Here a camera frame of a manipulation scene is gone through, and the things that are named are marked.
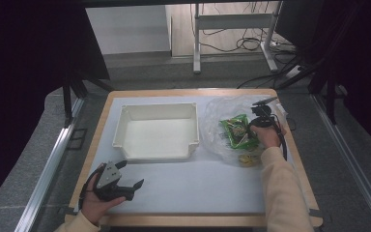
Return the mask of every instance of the green snack package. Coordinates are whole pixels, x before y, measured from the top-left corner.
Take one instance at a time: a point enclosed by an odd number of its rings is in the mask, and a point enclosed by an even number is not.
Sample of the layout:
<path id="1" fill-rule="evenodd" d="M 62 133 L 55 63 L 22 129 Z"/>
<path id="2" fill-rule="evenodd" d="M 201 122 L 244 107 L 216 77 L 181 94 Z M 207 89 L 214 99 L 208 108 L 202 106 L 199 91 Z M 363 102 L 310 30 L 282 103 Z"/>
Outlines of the green snack package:
<path id="1" fill-rule="evenodd" d="M 227 131 L 232 148 L 253 150 L 258 147 L 258 138 L 248 137 L 248 119 L 246 118 L 246 114 L 240 114 L 232 119 L 221 120 L 219 122 Z"/>

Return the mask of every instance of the sleeve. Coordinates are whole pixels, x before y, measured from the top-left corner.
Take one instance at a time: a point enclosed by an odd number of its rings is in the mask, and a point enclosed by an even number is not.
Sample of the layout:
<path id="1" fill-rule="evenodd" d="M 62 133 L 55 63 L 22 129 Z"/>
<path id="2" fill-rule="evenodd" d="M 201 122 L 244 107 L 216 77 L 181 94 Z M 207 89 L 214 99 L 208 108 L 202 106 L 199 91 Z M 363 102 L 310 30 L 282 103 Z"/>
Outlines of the sleeve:
<path id="1" fill-rule="evenodd" d="M 55 230 L 55 232 L 98 232 L 99 226 L 92 224 L 84 215 L 79 211 L 77 216 L 71 221 L 63 223 Z"/>
<path id="2" fill-rule="evenodd" d="M 268 232 L 314 231 L 300 180 L 280 148 L 268 148 L 261 160 Z"/>

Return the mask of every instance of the gray floor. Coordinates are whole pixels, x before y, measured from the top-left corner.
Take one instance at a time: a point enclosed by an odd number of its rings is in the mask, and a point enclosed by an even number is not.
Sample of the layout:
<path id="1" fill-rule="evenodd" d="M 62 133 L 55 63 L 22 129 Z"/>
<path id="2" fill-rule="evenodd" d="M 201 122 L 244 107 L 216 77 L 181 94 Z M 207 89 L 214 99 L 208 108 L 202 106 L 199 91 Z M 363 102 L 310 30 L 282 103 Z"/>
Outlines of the gray floor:
<path id="1" fill-rule="evenodd" d="M 147 56 L 105 56 L 111 76 L 110 85 L 119 90 L 236 88 L 242 82 L 269 74 L 262 55 L 203 58 L 202 73 L 192 73 L 190 58 L 170 59 L 164 54 Z M 249 82 L 253 88 L 266 79 Z M 306 91 L 305 79 L 278 96 L 289 112 L 289 124 L 303 165 L 324 218 L 321 231 L 371 231 L 371 210 L 360 193 L 336 145 L 330 137 L 313 101 Z M 81 165 L 90 146 L 107 93 L 86 83 L 85 99 L 76 129 L 86 130 L 83 145 L 70 143 L 46 195 L 33 231 L 53 231 L 63 222 Z M 263 87 L 270 87 L 272 82 Z M 348 112 L 341 100 L 336 101 L 336 120 L 361 168 L 371 181 L 371 137 Z M 57 90 L 47 96 L 40 123 L 21 158 L 0 188 L 0 231 L 14 231 L 29 197 L 38 181 L 47 157 L 63 126 L 63 96 Z M 167 231 L 168 228 L 120 228 L 119 231 Z M 251 231 L 250 229 L 196 229 L 182 231 Z"/>

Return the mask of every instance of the wooden board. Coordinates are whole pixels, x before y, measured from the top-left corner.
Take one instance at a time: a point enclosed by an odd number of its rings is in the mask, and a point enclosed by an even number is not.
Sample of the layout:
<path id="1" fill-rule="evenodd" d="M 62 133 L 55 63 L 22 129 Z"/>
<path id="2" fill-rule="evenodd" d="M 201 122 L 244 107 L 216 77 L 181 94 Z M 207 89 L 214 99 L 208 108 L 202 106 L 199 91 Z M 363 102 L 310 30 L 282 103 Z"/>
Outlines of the wooden board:
<path id="1" fill-rule="evenodd" d="M 95 158 L 99 146 L 100 137 L 109 115 L 111 103 L 115 98 L 144 98 L 144 97 L 181 97 L 181 96 L 239 96 L 239 95 L 271 95 L 276 96 L 275 91 L 270 89 L 195 89 L 195 90 L 143 90 L 143 91 L 115 91 L 111 92 L 106 100 L 103 112 L 95 131 L 88 155 L 83 164 L 82 171 L 73 192 L 70 207 L 74 208 L 78 201 L 80 190 L 89 175 L 92 162 Z M 305 170 L 303 168 L 300 154 L 295 144 L 294 138 L 289 130 L 286 129 L 285 135 L 287 144 L 290 148 L 295 167 L 297 169 L 300 183 L 308 206 L 312 210 L 319 211 L 312 188 L 309 184 Z M 314 226 L 322 225 L 321 217 L 311 217 Z M 266 226 L 265 215 L 263 214 L 115 214 L 103 217 L 102 224 L 111 226 L 225 226 L 225 227 L 263 227 Z"/>

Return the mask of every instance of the metal frame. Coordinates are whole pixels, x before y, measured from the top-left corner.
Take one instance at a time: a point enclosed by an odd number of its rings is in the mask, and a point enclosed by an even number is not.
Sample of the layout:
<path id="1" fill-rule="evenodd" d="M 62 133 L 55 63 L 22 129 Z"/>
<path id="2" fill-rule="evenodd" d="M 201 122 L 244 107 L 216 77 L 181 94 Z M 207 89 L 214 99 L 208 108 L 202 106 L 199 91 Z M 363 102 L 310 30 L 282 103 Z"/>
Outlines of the metal frame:
<path id="1" fill-rule="evenodd" d="M 199 5 L 195 4 L 194 73 L 201 72 L 200 30 L 244 28 L 269 28 L 265 41 L 261 42 L 261 49 L 271 72 L 277 72 L 278 67 L 271 56 L 270 43 L 281 5 L 282 1 L 279 1 L 272 14 L 199 15 Z"/>
<path id="2" fill-rule="evenodd" d="M 35 189 L 29 199 L 29 202 L 26 205 L 25 210 L 23 211 L 22 217 L 20 218 L 14 231 L 24 232 L 29 231 L 32 228 L 39 208 L 41 207 L 46 192 L 49 189 L 50 182 L 52 181 L 59 162 L 62 159 L 63 154 L 65 153 L 69 138 L 71 137 L 71 132 L 73 131 L 74 125 L 76 123 L 76 117 L 83 103 L 84 100 L 82 99 L 77 99 L 74 102 L 72 108 L 73 117 L 71 124 L 67 128 L 63 128 L 61 130 L 59 137 L 49 156 L 49 159 L 47 160 L 47 163 L 43 169 L 41 177 L 39 178 L 38 183 L 36 184 Z"/>
<path id="3" fill-rule="evenodd" d="M 363 194 L 367 204 L 369 205 L 371 209 L 371 184 L 369 180 L 367 179 L 363 170 L 358 164 L 357 159 L 355 158 L 352 150 L 349 148 L 348 144 L 343 138 L 342 133 L 340 132 L 339 128 L 330 121 L 329 117 L 325 113 L 325 110 L 324 110 L 325 107 L 321 99 L 317 98 L 315 95 L 311 95 L 311 100 L 314 101 L 315 106 L 322 120 L 325 123 L 325 126 L 327 126 L 330 136 L 333 138 L 333 141 L 335 142 L 342 156 L 342 159 L 345 161 L 346 165 L 348 166 L 348 169 L 350 170 L 352 176 L 354 177 L 355 182 L 357 183 L 357 186 L 359 187 L 361 193 Z"/>

